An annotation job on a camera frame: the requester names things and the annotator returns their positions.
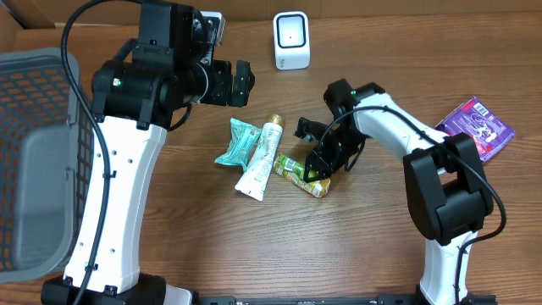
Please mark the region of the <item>green juice carton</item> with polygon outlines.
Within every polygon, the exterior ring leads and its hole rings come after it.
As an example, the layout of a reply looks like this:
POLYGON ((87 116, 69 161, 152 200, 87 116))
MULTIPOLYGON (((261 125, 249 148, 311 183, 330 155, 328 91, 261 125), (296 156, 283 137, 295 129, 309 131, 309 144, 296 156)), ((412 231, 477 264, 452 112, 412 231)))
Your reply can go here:
POLYGON ((295 159, 286 157, 282 153, 274 160, 274 172, 277 175, 316 198, 326 196, 331 186, 331 180, 324 179, 306 182, 304 181, 304 171, 305 167, 303 164, 298 163, 295 159))

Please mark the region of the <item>teal snack packet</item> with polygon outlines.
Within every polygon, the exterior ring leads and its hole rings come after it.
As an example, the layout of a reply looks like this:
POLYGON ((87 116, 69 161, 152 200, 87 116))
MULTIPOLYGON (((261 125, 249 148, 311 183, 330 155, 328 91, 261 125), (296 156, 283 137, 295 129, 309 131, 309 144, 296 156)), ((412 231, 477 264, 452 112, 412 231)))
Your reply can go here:
POLYGON ((250 152, 256 145, 262 130, 254 125, 230 119, 231 140, 224 154, 215 159, 216 164, 225 166, 241 166, 246 171, 250 152))

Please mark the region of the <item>white tube gold cap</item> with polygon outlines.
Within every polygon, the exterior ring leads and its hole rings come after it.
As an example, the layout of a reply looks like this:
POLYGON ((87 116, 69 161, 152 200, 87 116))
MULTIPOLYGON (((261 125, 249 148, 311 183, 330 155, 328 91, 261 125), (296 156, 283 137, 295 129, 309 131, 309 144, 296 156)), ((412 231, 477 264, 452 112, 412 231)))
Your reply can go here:
POLYGON ((266 118, 247 170, 235 185, 237 191, 258 201, 263 200, 284 126, 285 121, 279 114, 270 114, 266 118))

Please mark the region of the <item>purple pad package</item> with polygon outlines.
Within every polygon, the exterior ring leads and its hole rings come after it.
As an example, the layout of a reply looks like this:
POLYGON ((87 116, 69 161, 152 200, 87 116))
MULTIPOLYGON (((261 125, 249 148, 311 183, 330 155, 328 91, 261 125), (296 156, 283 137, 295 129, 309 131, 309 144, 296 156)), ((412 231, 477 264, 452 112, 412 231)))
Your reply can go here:
POLYGON ((483 163, 497 155, 515 136, 515 130, 491 112, 477 97, 471 97, 455 108, 435 129, 449 136, 459 133, 471 136, 483 163))

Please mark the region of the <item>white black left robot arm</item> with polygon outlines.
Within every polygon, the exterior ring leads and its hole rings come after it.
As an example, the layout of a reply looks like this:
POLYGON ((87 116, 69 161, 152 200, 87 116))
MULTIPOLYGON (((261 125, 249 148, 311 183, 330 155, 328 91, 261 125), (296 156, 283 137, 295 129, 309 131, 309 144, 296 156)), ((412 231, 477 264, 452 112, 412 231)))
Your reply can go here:
POLYGON ((247 61, 217 60, 224 16, 165 1, 141 3, 139 35, 95 72, 90 185, 64 273, 41 289, 44 304, 194 305, 195 291, 141 272, 141 225, 153 169, 174 112, 196 103, 244 107, 255 78, 247 61))

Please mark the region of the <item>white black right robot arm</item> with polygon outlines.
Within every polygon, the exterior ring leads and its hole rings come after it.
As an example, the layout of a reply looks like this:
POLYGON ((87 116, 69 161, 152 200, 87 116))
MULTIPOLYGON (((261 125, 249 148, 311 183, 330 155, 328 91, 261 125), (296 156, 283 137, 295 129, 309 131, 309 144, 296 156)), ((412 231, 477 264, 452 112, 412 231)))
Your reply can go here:
POLYGON ((412 222, 425 239, 423 276, 413 294, 380 295, 377 304, 495 304, 494 296, 467 290, 471 245, 494 208, 494 191, 484 174, 474 140, 449 136, 401 109, 374 82, 354 89, 344 80, 328 85, 324 101, 329 124, 300 118, 296 137, 316 146, 305 161, 306 182, 350 170, 368 139, 403 165, 406 202, 412 222))

